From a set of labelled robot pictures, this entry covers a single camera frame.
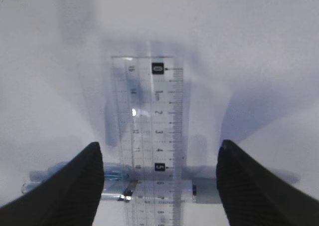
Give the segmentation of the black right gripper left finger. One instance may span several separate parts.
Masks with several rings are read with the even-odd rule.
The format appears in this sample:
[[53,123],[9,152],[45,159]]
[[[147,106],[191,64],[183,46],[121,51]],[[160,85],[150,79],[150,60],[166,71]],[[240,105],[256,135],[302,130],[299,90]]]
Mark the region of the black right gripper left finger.
[[48,180],[0,209],[2,226],[90,226],[104,188],[103,159],[92,142]]

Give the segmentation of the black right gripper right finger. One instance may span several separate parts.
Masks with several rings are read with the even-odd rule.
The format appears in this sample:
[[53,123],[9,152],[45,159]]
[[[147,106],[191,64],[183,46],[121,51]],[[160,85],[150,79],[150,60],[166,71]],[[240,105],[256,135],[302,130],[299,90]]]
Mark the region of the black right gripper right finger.
[[317,226],[319,202],[263,167],[231,140],[218,152],[217,189],[231,226]]

